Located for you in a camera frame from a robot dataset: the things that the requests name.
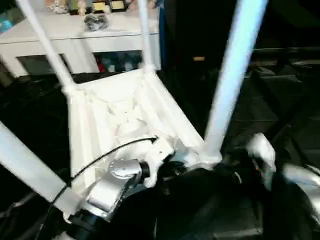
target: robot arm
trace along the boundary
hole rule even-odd
[[[160,166],[173,153],[171,145],[164,138],[159,138],[142,162],[137,159],[113,160],[105,175],[88,189],[78,211],[69,217],[72,226],[60,239],[89,239],[102,222],[112,221],[128,190],[138,184],[145,188],[156,185]]]

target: white cabinet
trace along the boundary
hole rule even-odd
[[[161,68],[158,29],[159,11],[149,11],[149,31],[153,62]],[[107,15],[109,27],[88,32],[84,18],[68,14],[38,13],[55,49],[61,55],[71,73],[97,73],[101,71],[101,54],[140,51],[142,49],[141,26],[138,12],[118,12]],[[0,57],[15,77],[28,74],[47,73],[49,64],[45,62],[45,51],[39,43],[28,20],[24,20],[0,35]],[[28,66],[36,65],[31,70]]]

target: black cable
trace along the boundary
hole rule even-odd
[[[93,160],[92,162],[90,162],[88,165],[86,165],[85,167],[83,167],[76,175],[74,175],[73,177],[71,177],[69,179],[69,181],[64,185],[64,187],[59,191],[59,193],[55,196],[55,198],[53,199],[52,202],[50,202],[50,206],[48,208],[48,211],[46,213],[46,215],[44,216],[44,219],[42,221],[42,224],[35,236],[35,240],[39,240],[40,238],[40,234],[41,234],[41,231],[42,229],[44,228],[47,220],[48,220],[48,216],[50,215],[53,207],[54,207],[54,204],[56,203],[56,201],[60,198],[60,196],[66,191],[66,189],[71,185],[71,183],[77,178],[79,177],[82,173],[84,173],[85,170],[87,170],[88,168],[90,168],[92,165],[94,165],[95,163],[99,162],[101,159],[105,158],[106,156],[116,152],[117,150],[121,149],[121,148],[124,148],[128,145],[131,145],[131,144],[135,144],[135,143],[138,143],[138,142],[144,142],[144,141],[151,141],[151,142],[154,142],[155,140],[157,140],[156,137],[146,137],[146,138],[141,138],[141,139],[137,139],[137,140],[133,140],[133,141],[130,141],[130,142],[127,142],[125,144],[122,144],[120,146],[117,146],[116,148],[112,149],[111,151],[108,151],[107,153],[99,156],[98,158],[96,158],[95,160]]]

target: white table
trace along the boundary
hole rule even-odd
[[[84,17],[51,12],[37,13],[49,38],[72,73],[99,72],[93,53],[132,51],[142,49],[141,25],[138,11],[107,15],[109,27],[88,32]],[[149,31],[153,61],[161,68],[159,47],[159,10],[149,11]],[[0,35],[0,57],[15,77],[28,75],[17,59],[20,56],[45,55],[27,19]]]

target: white cylinder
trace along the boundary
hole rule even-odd
[[[0,122],[0,164],[35,192],[52,202],[65,186],[29,148]],[[55,206],[66,214],[74,214],[80,197],[70,188],[56,201]]]
[[[238,0],[205,133],[203,154],[220,154],[268,0]]]
[[[150,33],[149,33],[149,18],[146,0],[138,0],[139,16],[142,28],[142,57],[144,66],[150,68],[153,66]]]
[[[32,6],[30,5],[29,0],[17,0],[20,9],[22,10],[25,17],[28,19],[30,25],[32,26],[35,33],[38,35],[40,43],[43,45],[44,50],[47,55],[47,59],[52,66],[55,74],[57,75],[60,83],[63,87],[71,87],[75,83],[63,63],[61,57],[55,51],[54,47],[52,46],[43,26],[39,22],[35,11],[33,10]]]

